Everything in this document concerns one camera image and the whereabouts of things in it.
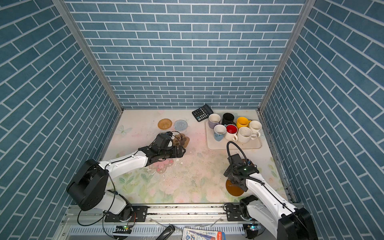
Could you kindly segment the amber glossy round coaster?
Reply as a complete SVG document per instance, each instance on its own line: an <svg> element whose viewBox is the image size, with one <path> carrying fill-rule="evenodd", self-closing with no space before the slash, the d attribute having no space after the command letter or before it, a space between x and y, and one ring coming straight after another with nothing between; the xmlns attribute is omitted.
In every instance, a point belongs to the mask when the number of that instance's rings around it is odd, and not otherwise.
<svg viewBox="0 0 384 240"><path fill-rule="evenodd" d="M226 190L228 191L228 193L230 195L232 195L234 197L239 197L245 192L240 187L233 184L229 179L227 179L227 181L226 181Z"/></svg>

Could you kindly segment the pink flower coaster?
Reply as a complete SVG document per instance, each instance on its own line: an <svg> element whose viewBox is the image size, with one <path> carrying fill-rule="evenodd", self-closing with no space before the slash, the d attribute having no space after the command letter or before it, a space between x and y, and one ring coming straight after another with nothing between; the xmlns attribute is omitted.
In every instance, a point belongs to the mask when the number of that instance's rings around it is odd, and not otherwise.
<svg viewBox="0 0 384 240"><path fill-rule="evenodd" d="M163 174L168 167L171 167L174 164L174 161L172 159L169 160L163 160L156 162L149 166L151 170L156 171L158 174Z"/></svg>

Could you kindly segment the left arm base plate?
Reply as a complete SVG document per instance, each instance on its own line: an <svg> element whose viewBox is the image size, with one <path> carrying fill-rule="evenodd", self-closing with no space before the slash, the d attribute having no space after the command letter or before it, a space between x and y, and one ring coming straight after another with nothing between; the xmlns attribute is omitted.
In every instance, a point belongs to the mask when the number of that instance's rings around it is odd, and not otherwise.
<svg viewBox="0 0 384 240"><path fill-rule="evenodd" d="M132 206L125 208L123 213L118 215L108 212L104 221L107 223L143 223L146 221L148 209L148 206Z"/></svg>

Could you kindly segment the tan rattan round coaster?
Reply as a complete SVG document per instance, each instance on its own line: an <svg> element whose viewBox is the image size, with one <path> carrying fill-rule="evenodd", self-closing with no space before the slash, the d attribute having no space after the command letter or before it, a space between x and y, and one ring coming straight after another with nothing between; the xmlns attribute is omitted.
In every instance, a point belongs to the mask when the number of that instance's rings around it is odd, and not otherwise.
<svg viewBox="0 0 384 240"><path fill-rule="evenodd" d="M170 119L161 119L158 122L158 128L161 130L168 130L172 127L173 122Z"/></svg>

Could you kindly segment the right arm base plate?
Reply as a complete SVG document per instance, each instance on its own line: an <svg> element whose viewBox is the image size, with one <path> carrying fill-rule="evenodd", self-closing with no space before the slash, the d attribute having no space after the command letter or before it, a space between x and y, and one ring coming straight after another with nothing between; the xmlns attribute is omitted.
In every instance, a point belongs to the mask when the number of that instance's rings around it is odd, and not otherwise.
<svg viewBox="0 0 384 240"><path fill-rule="evenodd" d="M246 215L243 214L243 212L241 211L240 205L224 204L223 210L226 213L228 222L240 222L240 221L255 222L256 221L251 217L246 217Z"/></svg>

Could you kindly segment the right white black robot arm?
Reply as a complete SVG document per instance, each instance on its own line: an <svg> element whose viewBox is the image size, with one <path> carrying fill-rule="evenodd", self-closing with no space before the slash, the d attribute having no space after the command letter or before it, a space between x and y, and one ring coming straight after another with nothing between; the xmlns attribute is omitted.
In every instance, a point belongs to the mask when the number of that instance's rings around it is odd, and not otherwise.
<svg viewBox="0 0 384 240"><path fill-rule="evenodd" d="M317 240L311 214L286 201L263 178L254 165L230 163L224 173L231 183L252 195L241 199L244 219L254 219L277 240Z"/></svg>

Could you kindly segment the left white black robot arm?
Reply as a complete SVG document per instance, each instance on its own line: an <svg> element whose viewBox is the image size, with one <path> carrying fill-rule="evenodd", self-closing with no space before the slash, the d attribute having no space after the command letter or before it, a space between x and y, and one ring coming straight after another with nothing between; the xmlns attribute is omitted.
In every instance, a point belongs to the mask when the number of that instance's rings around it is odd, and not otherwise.
<svg viewBox="0 0 384 240"><path fill-rule="evenodd" d="M186 149L182 146L165 149L142 147L137 152L109 161L87 160L67 186L67 193L82 211L99 209L114 215L120 222L130 221L133 217L131 203L116 193L116 187L107 189L107 183L113 179L168 159L183 157Z"/></svg>

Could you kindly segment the brown paw print coaster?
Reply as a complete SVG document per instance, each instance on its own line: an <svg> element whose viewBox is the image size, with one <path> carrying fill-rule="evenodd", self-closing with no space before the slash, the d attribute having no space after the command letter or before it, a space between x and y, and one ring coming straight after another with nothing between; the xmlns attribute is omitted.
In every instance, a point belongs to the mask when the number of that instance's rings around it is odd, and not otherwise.
<svg viewBox="0 0 384 240"><path fill-rule="evenodd" d="M176 134L173 138L174 146L182 146L185 149L187 148L189 142L190 142L190 138L186 137L185 134Z"/></svg>

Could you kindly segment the blue woven round coaster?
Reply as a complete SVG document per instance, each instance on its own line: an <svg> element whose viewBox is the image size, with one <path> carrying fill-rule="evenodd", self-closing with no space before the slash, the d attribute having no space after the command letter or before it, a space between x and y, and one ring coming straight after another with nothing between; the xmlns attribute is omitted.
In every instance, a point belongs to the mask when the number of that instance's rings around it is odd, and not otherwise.
<svg viewBox="0 0 384 240"><path fill-rule="evenodd" d="M177 120L174 123L174 128L178 132L185 131L188 128L188 123L185 120Z"/></svg>

